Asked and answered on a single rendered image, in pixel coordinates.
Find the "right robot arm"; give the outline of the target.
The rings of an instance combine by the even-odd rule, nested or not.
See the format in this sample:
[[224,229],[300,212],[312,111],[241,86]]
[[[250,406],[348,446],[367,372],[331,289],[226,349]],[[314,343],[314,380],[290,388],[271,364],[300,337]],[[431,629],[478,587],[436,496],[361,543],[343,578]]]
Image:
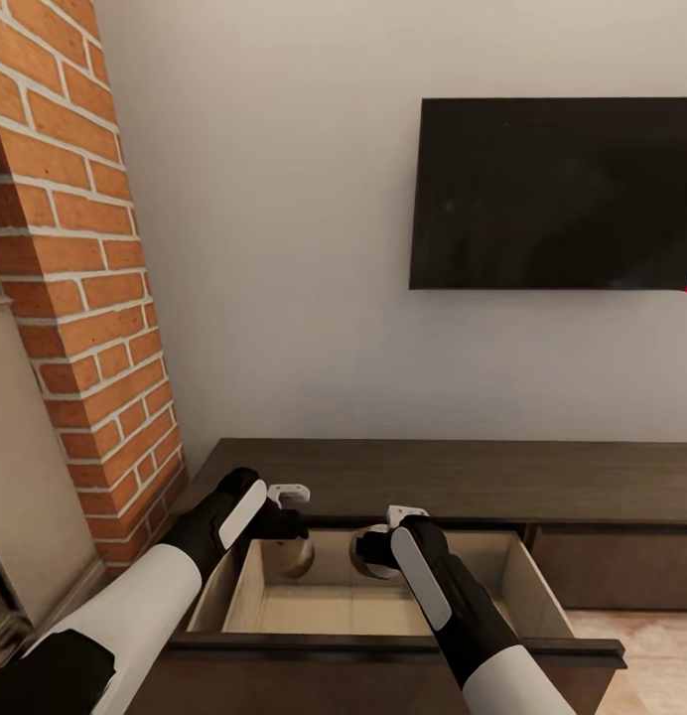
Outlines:
[[391,505],[386,521],[386,533],[368,531],[356,540],[356,555],[404,574],[472,715],[577,715],[489,593],[449,552],[434,517]]

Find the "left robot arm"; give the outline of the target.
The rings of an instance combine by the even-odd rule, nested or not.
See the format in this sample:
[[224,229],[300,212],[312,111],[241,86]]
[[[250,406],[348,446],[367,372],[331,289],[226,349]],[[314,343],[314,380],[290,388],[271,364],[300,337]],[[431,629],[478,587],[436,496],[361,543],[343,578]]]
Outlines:
[[0,668],[0,715],[124,715],[208,576],[243,533],[309,538],[301,484],[237,469],[125,573]]

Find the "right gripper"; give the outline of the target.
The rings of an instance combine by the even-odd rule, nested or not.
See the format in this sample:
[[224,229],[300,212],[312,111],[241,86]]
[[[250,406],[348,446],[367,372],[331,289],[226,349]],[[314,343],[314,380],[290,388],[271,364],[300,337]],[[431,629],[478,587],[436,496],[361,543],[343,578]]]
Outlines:
[[398,566],[393,562],[389,554],[388,543],[390,535],[392,535],[392,531],[389,533],[366,532],[364,537],[356,540],[356,555],[363,555],[365,563],[387,565],[392,569],[397,569]]

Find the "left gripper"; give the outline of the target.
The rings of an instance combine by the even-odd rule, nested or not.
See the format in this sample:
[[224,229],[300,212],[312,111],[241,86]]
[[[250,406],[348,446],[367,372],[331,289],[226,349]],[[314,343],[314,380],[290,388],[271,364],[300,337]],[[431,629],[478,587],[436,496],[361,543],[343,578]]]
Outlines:
[[273,514],[269,522],[258,529],[246,527],[243,535],[247,539],[308,539],[307,522],[299,517],[297,509],[281,509],[273,502]]

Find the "pillar candle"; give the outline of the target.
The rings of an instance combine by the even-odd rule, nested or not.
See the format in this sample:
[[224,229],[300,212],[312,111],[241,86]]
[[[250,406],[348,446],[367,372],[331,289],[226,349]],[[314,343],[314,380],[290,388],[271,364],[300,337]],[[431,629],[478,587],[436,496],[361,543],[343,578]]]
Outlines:
[[273,573],[289,579],[303,576],[315,560],[315,542],[304,539],[263,539],[262,558]]
[[363,576],[373,577],[374,579],[394,579],[394,577],[401,572],[399,568],[392,569],[387,565],[365,563],[363,555],[356,555],[356,540],[360,537],[364,537],[364,534],[368,531],[386,533],[386,524],[368,526],[367,528],[362,528],[359,532],[356,532],[353,535],[348,548],[350,563],[354,566],[354,569],[363,574]]

